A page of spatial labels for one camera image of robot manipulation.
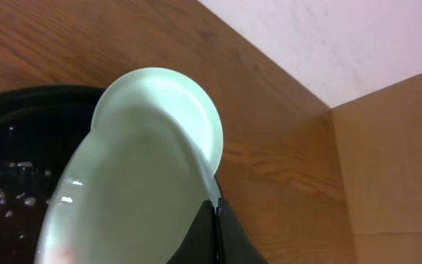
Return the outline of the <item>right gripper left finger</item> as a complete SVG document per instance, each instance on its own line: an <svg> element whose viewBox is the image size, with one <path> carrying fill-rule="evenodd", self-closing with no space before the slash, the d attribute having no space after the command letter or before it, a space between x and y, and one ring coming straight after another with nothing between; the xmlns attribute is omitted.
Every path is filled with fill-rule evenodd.
<svg viewBox="0 0 422 264"><path fill-rule="evenodd" d="M211 201L206 200L167 264L214 264L216 259L215 209Z"/></svg>

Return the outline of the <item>mint plate front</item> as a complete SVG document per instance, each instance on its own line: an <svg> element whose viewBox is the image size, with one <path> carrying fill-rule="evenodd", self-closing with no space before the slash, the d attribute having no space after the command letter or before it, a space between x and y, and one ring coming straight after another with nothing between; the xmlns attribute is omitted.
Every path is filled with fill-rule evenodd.
<svg viewBox="0 0 422 264"><path fill-rule="evenodd" d="M126 113L99 123L49 203L37 263L166 263L204 201L221 197L202 153L172 118Z"/></svg>

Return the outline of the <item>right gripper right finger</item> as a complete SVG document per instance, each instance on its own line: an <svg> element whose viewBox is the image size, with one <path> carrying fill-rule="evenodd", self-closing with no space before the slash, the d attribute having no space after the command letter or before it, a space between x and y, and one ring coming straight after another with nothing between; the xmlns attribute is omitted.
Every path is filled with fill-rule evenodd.
<svg viewBox="0 0 422 264"><path fill-rule="evenodd" d="M218 257L224 264L267 264L253 246L227 200L218 200Z"/></svg>

